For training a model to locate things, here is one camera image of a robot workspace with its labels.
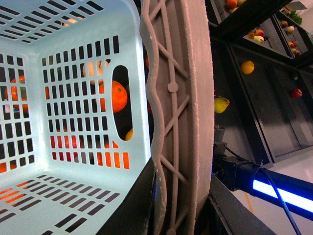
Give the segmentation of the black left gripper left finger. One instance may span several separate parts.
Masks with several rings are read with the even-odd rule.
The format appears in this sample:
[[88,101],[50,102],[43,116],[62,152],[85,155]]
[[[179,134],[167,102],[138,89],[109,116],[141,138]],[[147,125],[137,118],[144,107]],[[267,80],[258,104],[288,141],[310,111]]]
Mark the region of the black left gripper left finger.
[[155,167],[149,159],[118,209],[99,235],[152,235],[156,193]]

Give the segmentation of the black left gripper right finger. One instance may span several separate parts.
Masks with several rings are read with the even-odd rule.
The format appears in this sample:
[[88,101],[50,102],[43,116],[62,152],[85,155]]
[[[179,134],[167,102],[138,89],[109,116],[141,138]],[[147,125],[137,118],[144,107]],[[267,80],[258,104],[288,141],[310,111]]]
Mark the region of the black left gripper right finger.
[[267,225],[252,214],[215,176],[208,196],[211,235],[273,235]]

